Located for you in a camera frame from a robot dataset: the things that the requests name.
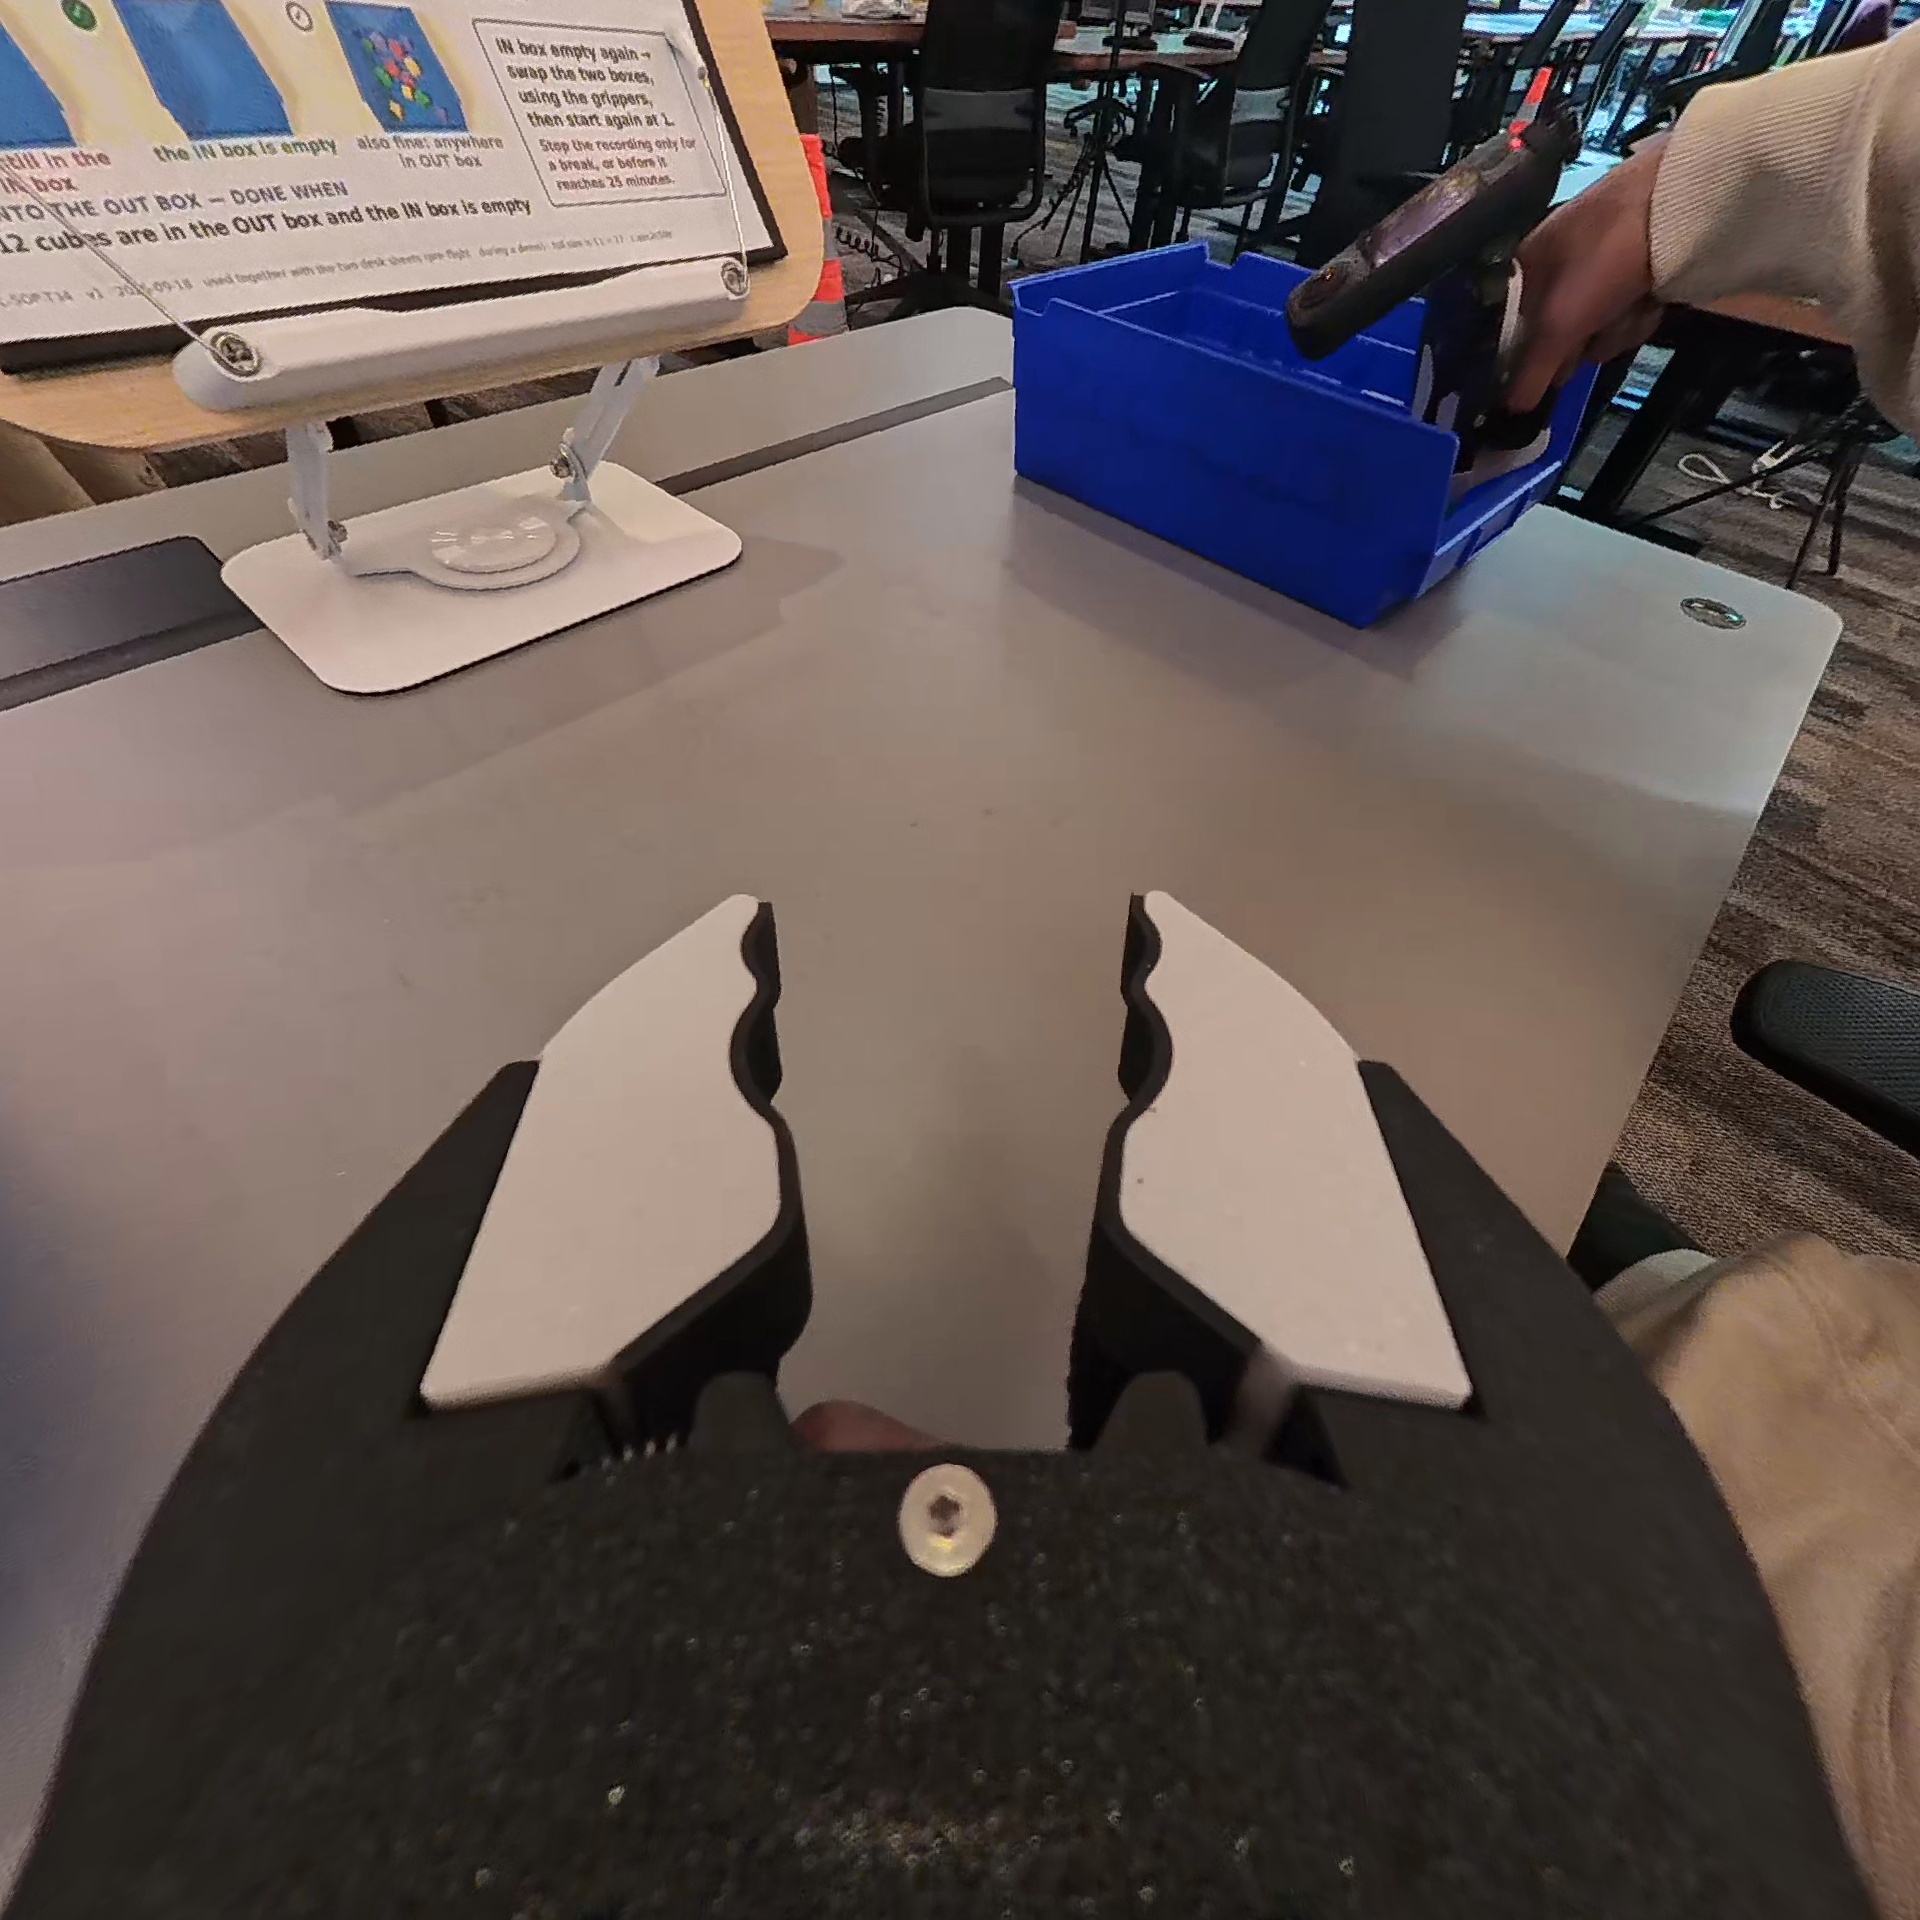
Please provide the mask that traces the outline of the black office chair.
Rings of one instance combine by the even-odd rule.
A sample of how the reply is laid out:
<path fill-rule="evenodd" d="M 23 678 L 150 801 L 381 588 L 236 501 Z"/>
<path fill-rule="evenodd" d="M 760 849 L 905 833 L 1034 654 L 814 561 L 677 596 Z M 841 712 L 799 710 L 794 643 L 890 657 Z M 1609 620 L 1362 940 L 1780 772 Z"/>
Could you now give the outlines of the black office chair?
<path fill-rule="evenodd" d="M 1229 62 L 1198 70 L 1162 63 L 1145 120 L 1129 249 L 1186 239 L 1192 212 L 1237 211 L 1233 254 L 1254 208 L 1284 211 L 1311 54 L 1329 3 L 1268 3 Z"/>
<path fill-rule="evenodd" d="M 929 3 L 910 68 L 910 113 L 862 169 L 874 211 L 928 239 L 898 313 L 1001 308 L 1002 241 L 1042 199 L 1057 3 Z"/>

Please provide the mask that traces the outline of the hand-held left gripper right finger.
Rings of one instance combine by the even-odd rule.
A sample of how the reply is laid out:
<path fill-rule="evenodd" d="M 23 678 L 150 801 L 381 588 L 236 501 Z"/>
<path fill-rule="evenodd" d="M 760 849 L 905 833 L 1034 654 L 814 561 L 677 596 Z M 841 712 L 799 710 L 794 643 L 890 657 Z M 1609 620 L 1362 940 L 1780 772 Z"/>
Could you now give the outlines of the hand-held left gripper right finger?
<path fill-rule="evenodd" d="M 1092 1448 L 1146 1375 L 1186 1380 L 1201 1436 L 1256 1453 L 1306 1391 L 1468 1411 L 1468 1363 L 1332 1022 L 1165 891 L 1129 901 L 1120 998 L 1070 1444 Z"/>

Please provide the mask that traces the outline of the person's right forearm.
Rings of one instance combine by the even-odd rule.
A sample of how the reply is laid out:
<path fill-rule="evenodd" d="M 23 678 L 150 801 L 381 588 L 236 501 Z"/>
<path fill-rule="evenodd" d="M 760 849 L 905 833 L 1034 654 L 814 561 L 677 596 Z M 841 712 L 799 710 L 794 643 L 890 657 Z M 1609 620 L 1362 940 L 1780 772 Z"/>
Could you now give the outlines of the person's right forearm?
<path fill-rule="evenodd" d="M 1653 295 L 1818 304 L 1918 429 L 1918 30 L 1694 97 L 1658 156 Z"/>

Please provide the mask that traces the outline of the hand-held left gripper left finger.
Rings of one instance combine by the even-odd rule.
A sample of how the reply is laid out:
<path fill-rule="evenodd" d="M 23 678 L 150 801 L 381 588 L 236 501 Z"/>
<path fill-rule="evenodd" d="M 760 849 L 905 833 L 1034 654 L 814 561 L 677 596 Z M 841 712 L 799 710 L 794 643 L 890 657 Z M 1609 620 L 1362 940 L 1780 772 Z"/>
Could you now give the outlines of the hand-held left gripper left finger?
<path fill-rule="evenodd" d="M 543 1045 L 428 1407 L 586 1395 L 618 1438 L 662 1446 L 717 1379 L 776 1380 L 812 1309 L 780 997 L 775 910 L 729 895 Z"/>

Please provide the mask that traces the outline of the blue plastic bin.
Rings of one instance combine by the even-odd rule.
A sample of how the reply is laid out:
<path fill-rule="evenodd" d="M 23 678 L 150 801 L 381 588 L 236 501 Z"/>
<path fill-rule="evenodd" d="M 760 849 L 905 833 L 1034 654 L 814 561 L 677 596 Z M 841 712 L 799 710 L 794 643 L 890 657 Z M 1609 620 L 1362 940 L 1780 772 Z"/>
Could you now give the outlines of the blue plastic bin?
<path fill-rule="evenodd" d="M 1424 419 L 1424 302 L 1310 361 L 1284 305 L 1306 269 L 1201 241 L 1014 284 L 1014 469 L 1247 582 L 1369 629 L 1546 501 L 1596 367 L 1519 462 L 1455 470 Z"/>

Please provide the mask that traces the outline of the printed instruction sheet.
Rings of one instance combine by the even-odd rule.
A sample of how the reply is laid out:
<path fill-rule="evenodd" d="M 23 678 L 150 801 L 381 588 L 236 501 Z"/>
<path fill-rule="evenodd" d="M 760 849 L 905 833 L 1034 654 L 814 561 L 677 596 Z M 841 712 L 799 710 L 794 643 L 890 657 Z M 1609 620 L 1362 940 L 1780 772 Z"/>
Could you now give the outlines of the printed instruction sheet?
<path fill-rule="evenodd" d="M 784 237 L 693 5 L 5 3 L 5 372 Z"/>

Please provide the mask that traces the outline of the wooden document stand white base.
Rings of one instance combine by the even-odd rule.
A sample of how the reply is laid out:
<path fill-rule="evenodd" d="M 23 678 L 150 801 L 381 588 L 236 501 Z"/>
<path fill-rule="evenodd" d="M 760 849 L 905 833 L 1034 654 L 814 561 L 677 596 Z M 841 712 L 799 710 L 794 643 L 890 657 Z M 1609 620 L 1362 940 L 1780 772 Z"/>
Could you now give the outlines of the wooden document stand white base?
<path fill-rule="evenodd" d="M 759 8 L 623 5 L 694 6 L 786 244 L 776 263 L 682 259 L 541 293 L 183 326 L 172 351 L 5 372 L 5 420 L 138 452 L 281 429 L 295 529 L 244 543 L 224 585 L 341 692 L 415 687 L 732 566 L 741 540 L 726 525 L 610 448 L 662 353 L 801 310 L 823 214 Z M 536 467 L 336 513 L 330 420 L 580 369 L 594 372 L 582 409 Z"/>

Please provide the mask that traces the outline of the orange traffic cone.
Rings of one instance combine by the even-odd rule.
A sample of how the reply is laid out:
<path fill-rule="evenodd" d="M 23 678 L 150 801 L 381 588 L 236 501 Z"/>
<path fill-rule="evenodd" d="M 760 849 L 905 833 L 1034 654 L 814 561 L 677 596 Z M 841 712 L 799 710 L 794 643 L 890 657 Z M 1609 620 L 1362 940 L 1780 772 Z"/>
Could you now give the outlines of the orange traffic cone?
<path fill-rule="evenodd" d="M 832 191 L 825 164 L 825 143 L 815 133 L 799 134 L 809 177 L 823 214 L 823 269 L 812 299 L 786 326 L 789 344 L 812 344 L 838 339 L 848 332 L 848 289 L 842 259 L 834 235 Z"/>

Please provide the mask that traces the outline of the person's left hand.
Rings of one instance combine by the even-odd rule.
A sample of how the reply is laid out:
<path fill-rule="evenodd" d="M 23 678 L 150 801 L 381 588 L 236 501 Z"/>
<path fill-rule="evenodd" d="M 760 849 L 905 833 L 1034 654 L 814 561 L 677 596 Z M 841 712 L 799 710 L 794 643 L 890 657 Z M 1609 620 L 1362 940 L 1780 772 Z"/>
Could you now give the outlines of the person's left hand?
<path fill-rule="evenodd" d="M 857 1400 L 818 1400 L 794 1415 L 789 1430 L 801 1448 L 832 1456 L 933 1453 L 946 1446 L 940 1436 Z"/>

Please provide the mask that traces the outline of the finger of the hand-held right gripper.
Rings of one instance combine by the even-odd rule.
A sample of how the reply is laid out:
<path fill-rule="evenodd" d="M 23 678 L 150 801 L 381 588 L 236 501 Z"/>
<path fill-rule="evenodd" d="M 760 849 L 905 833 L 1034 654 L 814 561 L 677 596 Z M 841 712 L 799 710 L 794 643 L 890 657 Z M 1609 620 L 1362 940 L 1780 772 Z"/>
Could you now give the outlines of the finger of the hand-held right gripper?
<path fill-rule="evenodd" d="M 1408 409 L 1455 439 L 1453 470 L 1474 467 L 1481 427 L 1502 390 L 1506 293 L 1428 293 Z"/>

